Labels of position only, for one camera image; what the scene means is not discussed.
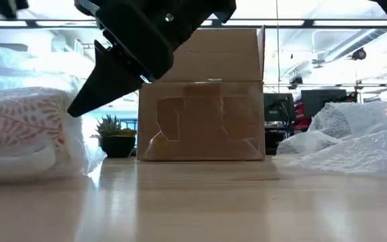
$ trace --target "box flap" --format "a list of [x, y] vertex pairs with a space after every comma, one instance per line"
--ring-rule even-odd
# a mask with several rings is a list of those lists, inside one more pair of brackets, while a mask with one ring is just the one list
[[197, 30], [160, 81], [262, 81], [264, 40], [263, 28]]

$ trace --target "plastic wrap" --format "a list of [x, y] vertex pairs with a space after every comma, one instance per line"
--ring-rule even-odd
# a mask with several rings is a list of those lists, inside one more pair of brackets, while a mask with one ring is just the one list
[[260, 82], [156, 83], [140, 90], [138, 156], [153, 161], [263, 160]]
[[281, 142], [277, 153], [293, 155], [289, 166], [387, 175], [387, 102], [327, 104], [308, 132]]
[[26, 60], [33, 58], [0, 48], [0, 181], [88, 174], [105, 153], [66, 113], [79, 80]]

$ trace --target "computer monitor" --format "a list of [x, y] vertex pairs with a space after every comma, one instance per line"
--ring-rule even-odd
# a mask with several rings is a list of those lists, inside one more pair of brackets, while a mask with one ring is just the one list
[[313, 117], [327, 102], [341, 102], [346, 97], [346, 90], [341, 89], [302, 90], [301, 99], [304, 108], [304, 117]]
[[264, 93], [263, 101], [265, 121], [295, 121], [295, 105], [291, 93]]

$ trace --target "table surface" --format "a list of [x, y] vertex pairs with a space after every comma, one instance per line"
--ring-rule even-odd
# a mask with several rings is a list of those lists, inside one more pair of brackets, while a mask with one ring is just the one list
[[383, 178], [132, 159], [98, 176], [0, 186], [0, 241], [387, 242]]

